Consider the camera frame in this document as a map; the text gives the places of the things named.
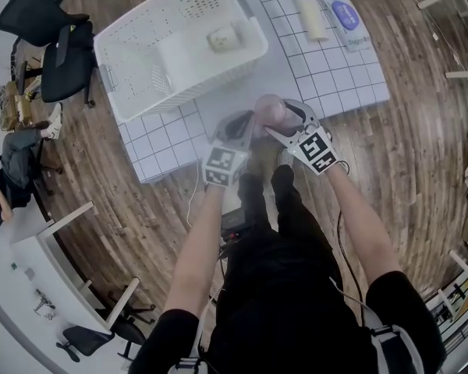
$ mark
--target grid pattern mat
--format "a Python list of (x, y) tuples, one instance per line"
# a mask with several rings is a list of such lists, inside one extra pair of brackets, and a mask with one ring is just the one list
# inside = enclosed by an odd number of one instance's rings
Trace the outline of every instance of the grid pattern mat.
[(349, 52), (321, 7), (328, 40), (309, 41), (295, 0), (260, 0), (288, 58), (302, 100), (318, 118), (390, 99), (374, 49)]
[(196, 162), (207, 144), (194, 101), (162, 114), (119, 125), (126, 152), (141, 182)]

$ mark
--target black office chair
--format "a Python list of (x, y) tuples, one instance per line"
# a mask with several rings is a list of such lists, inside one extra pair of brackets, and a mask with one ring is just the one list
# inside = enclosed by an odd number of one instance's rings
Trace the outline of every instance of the black office chair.
[(97, 331), (88, 330), (87, 328), (75, 326), (62, 332), (62, 335), (68, 340), (65, 344), (57, 342), (55, 346), (67, 352), (71, 360), (76, 363), (80, 362), (80, 358), (69, 347), (74, 347), (83, 356), (91, 356), (101, 346), (106, 345), (117, 334), (119, 337), (127, 340), (124, 353), (118, 353), (125, 360), (132, 361), (129, 358), (130, 348), (132, 344), (143, 345), (146, 337), (140, 329), (133, 323), (134, 319), (124, 319), (119, 316), (111, 328), (111, 334), (99, 333)]
[(64, 100), (84, 89), (84, 103), (92, 108), (90, 78), (97, 65), (92, 22), (85, 14), (71, 15), (56, 0), (9, 0), (0, 13), (0, 30), (28, 43), (47, 46), (43, 68), (19, 67), (17, 90), (24, 93), (26, 79), (41, 75), (44, 102)]
[(11, 204), (11, 208), (25, 207), (26, 204), (30, 201), (31, 194), (33, 194), (34, 187), (43, 190), (47, 193), (48, 196), (53, 196), (54, 192), (49, 189), (45, 179), (42, 175), (44, 171), (55, 171), (57, 174), (61, 175), (64, 171), (62, 168), (53, 168), (50, 166), (45, 166), (41, 164), (41, 153), (44, 147), (44, 140), (30, 148), (30, 177), (32, 182), (25, 188), (21, 189), (18, 187), (12, 180), (10, 180), (6, 173), (3, 174), (5, 182), (7, 184), (7, 199)]
[[(118, 301), (115, 298), (113, 298), (113, 292), (112, 291), (108, 292), (108, 298), (111, 299), (115, 304), (118, 303)], [(153, 312), (155, 309), (156, 309), (156, 305), (151, 305), (151, 306), (149, 306), (148, 308), (145, 308), (145, 309), (136, 309), (136, 308), (132, 307), (131, 304), (128, 302), (123, 307), (122, 315), (123, 315), (123, 317), (125, 319), (128, 319), (129, 317), (132, 316), (134, 319), (137, 319), (137, 320), (141, 321), (142, 323), (152, 324), (152, 323), (154, 323), (156, 321), (155, 319), (146, 320), (140, 314), (145, 313), (145, 312)]]

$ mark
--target purple label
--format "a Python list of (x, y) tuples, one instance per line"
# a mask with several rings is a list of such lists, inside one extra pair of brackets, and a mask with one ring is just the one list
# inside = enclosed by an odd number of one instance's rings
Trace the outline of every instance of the purple label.
[(350, 5), (344, 2), (333, 2), (331, 7), (344, 28), (354, 30), (359, 26), (359, 16)]

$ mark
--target wet wipes package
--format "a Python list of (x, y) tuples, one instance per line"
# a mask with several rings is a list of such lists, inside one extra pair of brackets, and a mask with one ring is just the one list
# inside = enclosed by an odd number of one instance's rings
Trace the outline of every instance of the wet wipes package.
[(371, 37), (350, 0), (321, 0), (329, 10), (329, 20), (349, 51), (372, 48)]

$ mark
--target wooden floor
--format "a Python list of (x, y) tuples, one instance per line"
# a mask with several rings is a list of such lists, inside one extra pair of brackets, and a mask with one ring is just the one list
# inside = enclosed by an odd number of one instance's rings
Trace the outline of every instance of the wooden floor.
[[(98, 32), (142, 1), (67, 0), (63, 7), (90, 14)], [(463, 182), (468, 85), (445, 79), (444, 72), (457, 65), (441, 35), (434, 40), (436, 29), (413, 0), (352, 1), (370, 31), (392, 98), (323, 123), (350, 163), (351, 178), (385, 222), (403, 269), (426, 296), (454, 274), (447, 253), (462, 246), (468, 211)], [(468, 68), (468, 25), (457, 16), (456, 3), (448, 0), (429, 13)], [(48, 179), (55, 195), (42, 199), (55, 219), (93, 200), (93, 213), (60, 231), (66, 249), (101, 295), (121, 292), (132, 277), (139, 277), (140, 302), (156, 304), (159, 313), (188, 230), (196, 168), (177, 171), (155, 185), (139, 184), (98, 73), (92, 90), (94, 109), (83, 108), (81, 95), (65, 103), (62, 137), (48, 144), (47, 153), (62, 163), (65, 174)], [(40, 119), (52, 106), (37, 101), (34, 109)], [(297, 164), (296, 185), (335, 248), (346, 288), (354, 295), (336, 245), (339, 209), (327, 179)], [(197, 193), (192, 218), (203, 196)], [(346, 251), (365, 288), (353, 251), (349, 246)]]

